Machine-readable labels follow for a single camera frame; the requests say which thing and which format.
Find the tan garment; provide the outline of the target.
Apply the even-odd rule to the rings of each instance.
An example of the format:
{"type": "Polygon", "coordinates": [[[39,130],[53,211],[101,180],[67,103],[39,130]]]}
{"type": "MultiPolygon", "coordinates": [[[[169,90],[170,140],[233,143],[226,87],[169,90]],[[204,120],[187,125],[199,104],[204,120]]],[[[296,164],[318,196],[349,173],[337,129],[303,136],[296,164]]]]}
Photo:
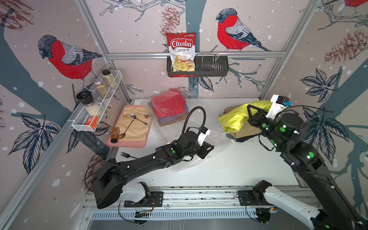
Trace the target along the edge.
{"type": "MultiPolygon", "coordinates": [[[[231,107],[227,107],[224,109],[223,114],[226,114],[228,112],[230,112],[231,110],[237,108],[240,105],[235,105],[235,106],[231,106],[231,107]]],[[[246,137],[246,136],[251,136],[251,135],[255,135],[255,134],[259,134],[260,131],[258,128],[251,126],[248,121],[244,124],[244,126],[241,128],[240,131],[236,132],[236,133],[230,133],[233,137],[235,138],[242,138],[242,137],[246,137]]]]}

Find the yellow green garment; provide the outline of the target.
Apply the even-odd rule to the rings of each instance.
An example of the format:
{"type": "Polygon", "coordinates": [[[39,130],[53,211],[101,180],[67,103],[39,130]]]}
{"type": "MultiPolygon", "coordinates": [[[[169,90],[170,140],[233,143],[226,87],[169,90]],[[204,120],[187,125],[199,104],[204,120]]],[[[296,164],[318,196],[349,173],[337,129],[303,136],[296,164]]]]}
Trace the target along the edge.
{"type": "Polygon", "coordinates": [[[268,112],[272,103],[267,100],[253,101],[252,103],[244,103],[230,112],[218,116],[218,121],[222,125],[222,129],[227,133],[236,133],[241,130],[244,124],[248,121],[249,115],[247,106],[253,105],[257,108],[268,112]]]}

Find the black trousers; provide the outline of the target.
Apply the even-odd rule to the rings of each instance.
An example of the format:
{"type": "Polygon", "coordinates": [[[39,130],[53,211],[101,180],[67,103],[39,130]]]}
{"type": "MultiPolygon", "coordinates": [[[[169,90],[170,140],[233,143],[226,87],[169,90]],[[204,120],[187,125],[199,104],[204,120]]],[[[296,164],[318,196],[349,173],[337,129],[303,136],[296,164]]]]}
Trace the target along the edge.
{"type": "Polygon", "coordinates": [[[251,138],[257,137],[257,136],[258,136],[258,134],[251,135],[251,136],[246,136],[246,137],[242,137],[242,138],[235,138],[230,133],[226,134],[227,138],[229,138],[231,140],[234,140],[235,142],[241,142],[241,143],[243,143],[243,142],[245,142],[245,141],[247,141],[251,138]]]}

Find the clear plastic vacuum bag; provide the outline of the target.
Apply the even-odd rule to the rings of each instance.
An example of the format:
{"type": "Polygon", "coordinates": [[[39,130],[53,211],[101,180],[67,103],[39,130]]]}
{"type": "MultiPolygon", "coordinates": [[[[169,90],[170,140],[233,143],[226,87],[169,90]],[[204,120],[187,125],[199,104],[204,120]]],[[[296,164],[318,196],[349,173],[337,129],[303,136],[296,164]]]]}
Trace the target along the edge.
{"type": "MultiPolygon", "coordinates": [[[[210,130],[210,134],[205,138],[204,142],[214,146],[214,149],[206,156],[205,159],[201,159],[198,156],[184,157],[184,160],[180,165],[173,167],[174,172],[179,172],[195,167],[201,164],[203,161],[220,154],[228,149],[233,144],[233,141],[226,137],[226,133],[223,131],[222,126],[218,122],[218,115],[222,114],[224,109],[220,99],[195,98],[194,96],[196,96],[196,92],[186,87],[177,87],[171,89],[178,89],[181,92],[182,96],[186,100],[188,113],[174,120],[161,120],[158,119],[153,112],[152,128],[154,133],[156,133],[158,137],[162,138],[164,143],[171,143],[172,141],[179,139],[181,134],[183,134],[185,131],[192,131],[197,134],[203,123],[203,110],[205,110],[206,121],[204,127],[210,130]],[[203,110],[197,109],[191,113],[190,111],[197,106],[202,107],[203,110]]],[[[148,106],[150,109],[151,107],[149,106],[149,102],[151,101],[151,98],[144,100],[142,103],[144,106],[148,106]]]]}

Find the red garment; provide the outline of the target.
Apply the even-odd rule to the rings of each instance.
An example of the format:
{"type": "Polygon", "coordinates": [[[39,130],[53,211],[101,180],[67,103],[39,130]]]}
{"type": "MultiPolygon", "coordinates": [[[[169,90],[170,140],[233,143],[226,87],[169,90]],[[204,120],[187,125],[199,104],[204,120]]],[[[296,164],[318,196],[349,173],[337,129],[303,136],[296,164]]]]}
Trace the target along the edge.
{"type": "Polygon", "coordinates": [[[161,120],[174,120],[188,113],[186,100],[178,89],[171,89],[152,97],[149,106],[161,120]]]}

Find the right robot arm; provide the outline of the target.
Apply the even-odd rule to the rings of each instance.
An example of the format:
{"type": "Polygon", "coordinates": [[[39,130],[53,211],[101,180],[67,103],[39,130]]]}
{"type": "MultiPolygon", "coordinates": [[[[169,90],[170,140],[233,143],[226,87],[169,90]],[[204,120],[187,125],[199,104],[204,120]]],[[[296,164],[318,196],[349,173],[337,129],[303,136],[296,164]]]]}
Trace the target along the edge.
{"type": "Polygon", "coordinates": [[[302,138],[309,126],[299,113],[279,112],[275,121],[266,111],[253,105],[247,106],[248,122],[257,127],[283,160],[312,190],[322,208],[308,206],[293,197],[282,194],[271,184],[262,181],[261,191],[267,203],[277,206],[311,230],[366,230],[368,221],[355,211],[332,178],[318,150],[302,138]]]}

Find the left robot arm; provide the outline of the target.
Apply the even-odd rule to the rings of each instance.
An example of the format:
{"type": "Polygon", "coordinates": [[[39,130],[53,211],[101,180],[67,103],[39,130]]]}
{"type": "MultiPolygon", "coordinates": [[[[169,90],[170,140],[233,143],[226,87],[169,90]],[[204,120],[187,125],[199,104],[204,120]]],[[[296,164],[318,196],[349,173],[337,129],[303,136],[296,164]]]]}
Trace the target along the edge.
{"type": "Polygon", "coordinates": [[[92,179],[97,208],[104,209],[114,204],[120,198],[123,186],[142,175],[176,165],[184,157],[197,155],[205,159],[214,146],[207,142],[200,145],[197,140],[198,135],[188,131],[145,157],[119,163],[115,159],[106,161],[92,179]]]}

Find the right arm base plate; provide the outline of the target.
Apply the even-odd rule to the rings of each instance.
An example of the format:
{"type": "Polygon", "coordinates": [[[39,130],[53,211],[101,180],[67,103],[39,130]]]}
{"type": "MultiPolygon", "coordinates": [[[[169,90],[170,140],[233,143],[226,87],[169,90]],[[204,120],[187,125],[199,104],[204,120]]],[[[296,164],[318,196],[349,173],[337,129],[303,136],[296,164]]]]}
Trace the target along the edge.
{"type": "Polygon", "coordinates": [[[260,193],[253,190],[238,190],[236,196],[241,206],[260,206],[264,203],[260,193]]]}

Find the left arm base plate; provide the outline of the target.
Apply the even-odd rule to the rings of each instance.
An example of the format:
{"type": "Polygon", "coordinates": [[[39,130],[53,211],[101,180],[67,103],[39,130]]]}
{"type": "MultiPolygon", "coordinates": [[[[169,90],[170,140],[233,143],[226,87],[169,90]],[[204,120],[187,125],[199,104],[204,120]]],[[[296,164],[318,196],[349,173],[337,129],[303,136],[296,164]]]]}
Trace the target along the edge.
{"type": "Polygon", "coordinates": [[[143,198],[140,202],[134,203],[133,201],[125,201],[125,208],[155,208],[162,207],[163,205],[163,192],[151,192],[150,197],[143,198]]]}

